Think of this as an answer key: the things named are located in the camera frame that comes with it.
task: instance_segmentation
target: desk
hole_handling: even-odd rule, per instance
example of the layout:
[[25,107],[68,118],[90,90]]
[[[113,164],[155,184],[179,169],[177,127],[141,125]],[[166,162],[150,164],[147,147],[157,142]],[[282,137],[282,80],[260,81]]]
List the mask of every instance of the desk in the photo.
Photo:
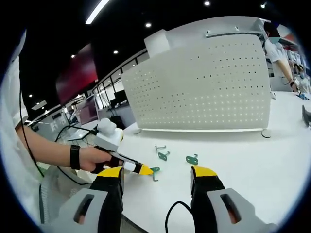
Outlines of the desk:
[[[213,169],[226,188],[233,188],[252,203],[266,223],[279,224],[299,197],[311,164],[311,130],[302,121],[302,105],[311,111],[311,101],[291,92],[276,92],[271,100],[268,129],[260,132],[177,133],[124,131],[118,152],[149,167],[161,168],[153,182],[150,176],[125,176],[123,214],[150,233],[165,232],[166,214],[178,200],[190,205],[190,167],[185,157],[198,154],[199,166]],[[162,161],[155,144],[166,145],[168,160]],[[194,223],[183,206],[169,218],[169,232],[194,232]]]

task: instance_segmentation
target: computer screen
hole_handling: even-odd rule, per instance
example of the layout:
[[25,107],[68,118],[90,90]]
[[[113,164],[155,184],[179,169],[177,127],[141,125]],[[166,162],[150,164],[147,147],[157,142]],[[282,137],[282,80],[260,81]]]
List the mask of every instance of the computer screen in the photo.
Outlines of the computer screen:
[[121,103],[121,102],[127,100],[127,96],[126,96],[125,90],[116,92],[115,93],[115,97],[116,97],[117,103]]
[[94,95],[88,97],[82,103],[77,104],[77,113],[81,125],[98,120]]
[[95,80],[97,80],[97,73],[91,45],[88,44],[71,58],[67,69],[56,80],[60,103],[66,104]]

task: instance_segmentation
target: perforated panel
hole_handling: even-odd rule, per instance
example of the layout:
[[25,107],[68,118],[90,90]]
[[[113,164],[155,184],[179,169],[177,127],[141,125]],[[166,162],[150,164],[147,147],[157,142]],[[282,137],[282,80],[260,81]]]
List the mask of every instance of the perforated panel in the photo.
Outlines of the perforated panel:
[[255,35],[226,35],[176,48],[122,74],[143,129],[267,128],[269,75]]

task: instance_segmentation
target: green clip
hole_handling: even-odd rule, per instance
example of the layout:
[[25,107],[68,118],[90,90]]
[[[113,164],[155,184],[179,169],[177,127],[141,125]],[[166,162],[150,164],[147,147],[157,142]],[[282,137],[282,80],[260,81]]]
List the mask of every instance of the green clip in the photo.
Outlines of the green clip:
[[151,170],[152,170],[153,172],[157,172],[157,171],[160,171],[160,168],[156,166],[156,167],[151,168]]
[[195,156],[195,158],[193,158],[191,156],[187,156],[186,157],[187,163],[192,164],[192,165],[198,165],[199,164],[199,160],[196,158],[196,157],[198,157],[198,155],[194,154],[194,156]]
[[163,154],[161,152],[158,152],[158,156],[160,159],[167,161],[167,156],[170,154],[170,152],[168,151],[166,154]]
[[152,179],[153,179],[153,181],[154,181],[154,182],[159,181],[159,180],[156,180],[156,178],[155,178],[155,173],[156,173],[157,171],[160,171],[160,168],[156,166],[156,167],[151,168],[151,170],[153,171],[153,173],[152,173]]

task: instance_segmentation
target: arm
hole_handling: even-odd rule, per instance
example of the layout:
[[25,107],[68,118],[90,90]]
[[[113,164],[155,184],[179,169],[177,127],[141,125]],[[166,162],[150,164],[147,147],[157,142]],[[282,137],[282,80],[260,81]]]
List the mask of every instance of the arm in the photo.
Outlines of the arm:
[[[284,63],[283,63],[281,60],[277,60],[277,61],[276,61],[276,64],[277,64],[278,67],[282,70],[282,72],[283,72],[285,78],[288,80],[288,82],[289,82],[289,83],[294,82],[292,73],[290,73],[290,72],[288,71],[288,69],[285,67]],[[292,90],[293,90],[294,92],[299,92],[298,87],[297,87],[297,85],[296,85],[295,82],[294,82],[294,84],[291,86],[291,88],[292,88]]]
[[[294,80],[292,77],[292,73],[287,70],[285,64],[282,62],[281,56],[278,54],[276,46],[273,45],[271,42],[266,41],[265,48],[271,62],[276,63],[276,65],[281,69],[282,73],[284,74],[289,83],[293,82]],[[298,88],[295,83],[291,86],[291,88],[294,92],[298,92]]]
[[[62,145],[48,141],[30,128],[24,126],[28,145],[38,162],[70,167],[70,145]],[[28,150],[22,126],[16,127],[16,132],[25,148]],[[110,161],[111,155],[93,147],[80,148],[80,167],[86,171],[93,171],[96,163]]]

